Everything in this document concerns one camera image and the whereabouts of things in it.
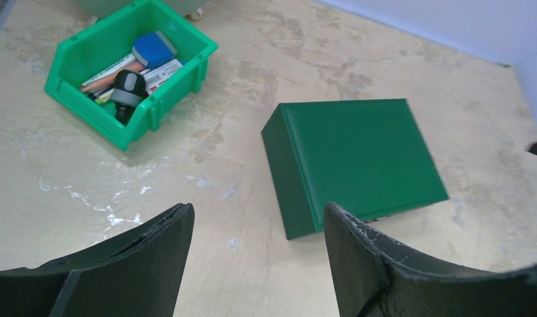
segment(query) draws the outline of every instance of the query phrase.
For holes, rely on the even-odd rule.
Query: box lid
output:
[[[367,220],[448,199],[406,100],[280,106],[316,227],[329,201]]]

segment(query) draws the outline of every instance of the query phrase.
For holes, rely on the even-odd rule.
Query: marble-patterned floor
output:
[[[537,129],[511,68],[308,0],[211,0],[203,90],[122,153],[42,90],[88,17],[18,0],[0,34],[0,269],[190,202],[176,316],[337,316],[322,234],[285,239],[260,130],[278,102],[353,98],[407,98],[451,196],[372,225],[480,269],[537,262]]]

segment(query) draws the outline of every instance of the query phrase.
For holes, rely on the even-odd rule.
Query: green storage bin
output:
[[[99,106],[80,85],[131,52],[136,38],[161,31],[186,64],[144,99],[126,126],[114,118],[109,101]],[[102,21],[63,41],[56,48],[44,90],[103,134],[121,150],[147,130],[159,129],[163,116],[189,92],[199,92],[208,57],[218,45],[159,0],[136,0]]]

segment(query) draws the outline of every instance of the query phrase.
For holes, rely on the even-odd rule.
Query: eraser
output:
[[[146,68],[157,68],[174,59],[177,50],[162,32],[157,31],[136,39],[132,54]]]

